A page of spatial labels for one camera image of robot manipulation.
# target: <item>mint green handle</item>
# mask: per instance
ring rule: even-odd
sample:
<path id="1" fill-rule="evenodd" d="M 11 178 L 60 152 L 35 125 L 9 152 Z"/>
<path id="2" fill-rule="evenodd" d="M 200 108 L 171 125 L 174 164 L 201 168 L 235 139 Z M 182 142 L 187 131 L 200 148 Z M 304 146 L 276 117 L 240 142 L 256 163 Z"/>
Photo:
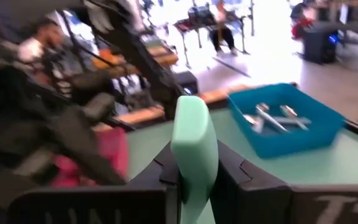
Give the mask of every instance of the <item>mint green handle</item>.
<path id="1" fill-rule="evenodd" d="M 182 223 L 195 223 L 209 199 L 219 162 L 215 129 L 201 98 L 179 98 L 171 150 L 182 176 Z"/>

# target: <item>pink bag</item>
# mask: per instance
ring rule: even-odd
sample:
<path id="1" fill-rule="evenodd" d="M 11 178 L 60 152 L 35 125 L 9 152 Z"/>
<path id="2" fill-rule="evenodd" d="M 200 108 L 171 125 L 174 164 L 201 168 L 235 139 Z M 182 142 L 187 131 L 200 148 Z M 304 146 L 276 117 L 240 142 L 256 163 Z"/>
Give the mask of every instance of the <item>pink bag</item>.
<path id="1" fill-rule="evenodd" d="M 96 136 L 98 138 L 100 155 L 109 159 L 111 167 L 125 178 L 128 164 L 125 131 L 121 128 L 114 128 L 97 132 Z M 60 172 L 52 182 L 54 187 L 96 185 L 92 180 L 83 177 L 77 165 L 65 156 L 57 156 L 55 165 L 59 167 Z"/>

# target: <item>green table surface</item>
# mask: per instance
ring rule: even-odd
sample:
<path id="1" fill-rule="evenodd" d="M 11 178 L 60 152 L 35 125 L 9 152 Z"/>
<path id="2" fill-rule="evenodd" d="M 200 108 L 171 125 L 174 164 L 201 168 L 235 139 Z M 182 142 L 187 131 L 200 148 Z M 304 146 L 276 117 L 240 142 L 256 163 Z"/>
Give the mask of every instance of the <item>green table surface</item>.
<path id="1" fill-rule="evenodd" d="M 358 135 L 344 129 L 325 149 L 276 159 L 261 159 L 240 132 L 228 109 L 214 110 L 211 117 L 220 141 L 251 163 L 289 184 L 358 184 Z M 139 174 L 172 137 L 173 123 L 163 123 L 128 134 L 130 178 Z M 198 223 L 214 223 L 208 203 Z"/>

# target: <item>blue plastic tray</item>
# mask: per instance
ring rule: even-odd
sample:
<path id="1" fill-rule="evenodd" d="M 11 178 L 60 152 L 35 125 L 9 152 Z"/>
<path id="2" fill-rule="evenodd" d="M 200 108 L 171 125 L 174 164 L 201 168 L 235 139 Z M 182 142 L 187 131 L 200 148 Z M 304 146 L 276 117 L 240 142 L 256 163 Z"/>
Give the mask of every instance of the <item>blue plastic tray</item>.
<path id="1" fill-rule="evenodd" d="M 255 115 L 255 107 L 259 103 L 269 105 L 268 113 L 272 116 L 283 116 L 280 105 L 290 106 L 299 117 L 306 117 L 311 121 L 308 125 L 309 130 L 293 128 L 289 129 L 289 133 L 271 132 L 265 122 L 264 131 L 256 133 L 243 114 Z M 231 93 L 229 107 L 242 133 L 257 155 L 262 158 L 328 147 L 335 140 L 337 132 L 345 125 L 342 115 L 289 84 L 269 85 Z"/>

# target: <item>metal tool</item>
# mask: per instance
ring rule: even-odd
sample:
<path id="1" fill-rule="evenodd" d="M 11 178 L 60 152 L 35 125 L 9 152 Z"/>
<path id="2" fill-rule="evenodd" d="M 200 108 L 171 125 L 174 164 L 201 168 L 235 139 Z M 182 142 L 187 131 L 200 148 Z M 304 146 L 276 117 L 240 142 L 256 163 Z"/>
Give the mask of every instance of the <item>metal tool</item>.
<path id="1" fill-rule="evenodd" d="M 258 118 L 258 116 L 252 116 L 249 114 L 243 114 L 244 118 L 250 122 L 251 120 L 255 120 Z M 287 117 L 281 117 L 281 116 L 272 116 L 274 120 L 279 122 L 280 124 L 298 124 L 294 119 L 287 118 Z M 303 123 L 304 125 L 311 124 L 311 121 L 308 118 L 299 118 L 298 121 Z"/>
<path id="2" fill-rule="evenodd" d="M 270 122 L 273 126 L 275 126 L 279 131 L 288 132 L 286 128 L 284 128 L 279 122 L 277 122 L 274 118 L 272 118 L 266 111 L 269 110 L 269 106 L 265 103 L 260 103 L 256 105 L 256 113 L 263 119 Z"/>
<path id="3" fill-rule="evenodd" d="M 244 118 L 250 124 L 252 124 L 252 130 L 254 130 L 256 133 L 262 132 L 265 124 L 265 120 L 263 118 L 261 118 L 260 116 L 252 117 L 251 115 L 244 115 Z"/>
<path id="4" fill-rule="evenodd" d="M 308 127 L 306 127 L 306 125 L 304 125 L 302 122 L 299 121 L 298 115 L 297 113 L 290 108 L 287 105 L 281 105 L 280 106 L 281 111 L 283 112 L 283 114 L 288 117 L 291 118 L 292 120 L 294 120 L 294 122 L 296 122 L 296 124 L 303 130 L 309 130 Z"/>

